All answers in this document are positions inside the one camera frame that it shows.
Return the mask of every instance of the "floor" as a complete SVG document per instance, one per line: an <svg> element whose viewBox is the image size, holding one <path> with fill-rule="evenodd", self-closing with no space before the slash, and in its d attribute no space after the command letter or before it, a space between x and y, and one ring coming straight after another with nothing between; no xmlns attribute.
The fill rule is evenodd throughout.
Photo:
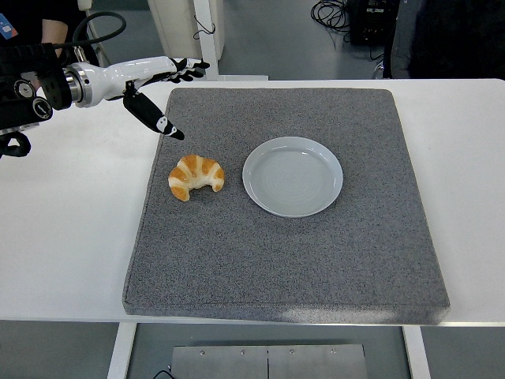
<svg viewBox="0 0 505 379"><path fill-rule="evenodd" d="M371 78L378 61L370 55L379 55L381 47L356 47L344 42L343 36L330 35L310 18L315 2L225 0L225 47L219 73L268 75L270 80ZM125 32L103 44L111 63L163 55L146 1L96 0L93 9L117 11L127 20ZM96 28L101 34L116 25L97 20ZM105 378L117 327L114 323L0 321L0 378ZM140 325L129 378L151 378L166 369L177 344L265 340L363 343L370 351L370 378L409 377L400 330ZM504 376L505 328L422 331L433 379Z"/></svg>
<svg viewBox="0 0 505 379"><path fill-rule="evenodd" d="M111 63L164 55L148 9L103 3L97 2L93 9L113 10L127 21L121 35L103 43ZM344 42L343 34L327 32L310 17L314 4L310 0L225 0L224 22L219 21L225 36L219 73L268 75L273 81L372 78L379 60L370 57L380 55L383 47L352 45ZM119 25L110 17L94 22L100 35Z"/></svg>

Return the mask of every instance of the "white table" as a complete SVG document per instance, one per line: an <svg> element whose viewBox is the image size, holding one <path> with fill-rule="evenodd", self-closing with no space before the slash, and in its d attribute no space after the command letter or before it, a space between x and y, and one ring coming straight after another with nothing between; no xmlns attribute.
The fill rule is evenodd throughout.
<svg viewBox="0 0 505 379"><path fill-rule="evenodd" d="M451 300L442 325L505 325L503 81L182 86L389 89ZM165 109L175 87L158 83L143 92ZM27 135L27 157L0 159L0 319L240 323L125 314L123 283L158 135L120 101L55 112Z"/></svg>

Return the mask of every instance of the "black equipment box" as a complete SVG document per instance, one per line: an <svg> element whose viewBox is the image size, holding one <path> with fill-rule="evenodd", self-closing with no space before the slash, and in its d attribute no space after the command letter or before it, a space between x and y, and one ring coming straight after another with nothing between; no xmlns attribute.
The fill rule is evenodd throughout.
<svg viewBox="0 0 505 379"><path fill-rule="evenodd" d="M384 45L395 30L400 0L347 0L350 42Z"/></svg>

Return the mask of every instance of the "robotic hand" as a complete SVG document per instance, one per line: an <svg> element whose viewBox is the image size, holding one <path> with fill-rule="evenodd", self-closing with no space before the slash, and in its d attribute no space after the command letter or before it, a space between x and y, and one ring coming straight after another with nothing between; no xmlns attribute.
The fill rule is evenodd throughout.
<svg viewBox="0 0 505 379"><path fill-rule="evenodd" d="M50 43L0 49L0 157L26 156L28 138L21 133L52 116L53 108L94 107L103 99L123 99L125 108L149 129L179 140L184 134L138 88L156 81L179 83L203 74L209 65L196 59L146 58L107 68L86 62L62 69ZM45 94L36 95L26 73L35 72ZM16 140L17 146L9 146Z"/></svg>

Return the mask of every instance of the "plate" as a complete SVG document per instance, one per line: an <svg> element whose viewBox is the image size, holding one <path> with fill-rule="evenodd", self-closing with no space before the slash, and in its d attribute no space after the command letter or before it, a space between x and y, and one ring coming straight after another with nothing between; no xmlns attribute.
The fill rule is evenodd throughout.
<svg viewBox="0 0 505 379"><path fill-rule="evenodd" d="M269 140L245 160L242 180L264 210L283 217L305 217L327 208L340 193L342 167L323 145L302 137Z"/></svg>

